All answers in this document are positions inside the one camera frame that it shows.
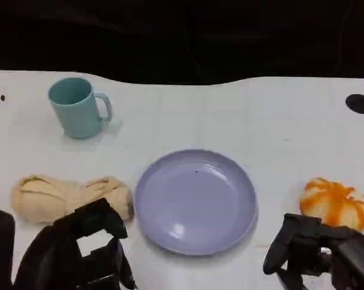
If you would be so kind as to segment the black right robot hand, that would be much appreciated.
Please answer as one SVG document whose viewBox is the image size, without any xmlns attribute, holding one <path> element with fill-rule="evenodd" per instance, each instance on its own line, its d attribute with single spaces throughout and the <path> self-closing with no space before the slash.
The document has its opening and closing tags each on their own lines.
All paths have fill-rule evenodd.
<svg viewBox="0 0 364 290">
<path fill-rule="evenodd" d="M 335 289 L 364 289 L 364 234 L 316 217 L 286 213 L 263 263 L 284 289 L 305 289 L 302 277 L 331 275 Z"/>
</svg>

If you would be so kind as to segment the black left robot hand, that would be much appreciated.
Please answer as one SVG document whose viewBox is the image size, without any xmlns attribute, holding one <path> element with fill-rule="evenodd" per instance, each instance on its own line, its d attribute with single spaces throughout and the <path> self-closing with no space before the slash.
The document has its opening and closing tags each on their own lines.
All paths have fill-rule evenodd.
<svg viewBox="0 0 364 290">
<path fill-rule="evenodd" d="M 77 243 L 101 230 L 112 235 L 103 247 L 83 256 Z M 25 252 L 15 289 L 136 289 L 121 240 L 127 230 L 102 198 L 45 226 Z"/>
</svg>

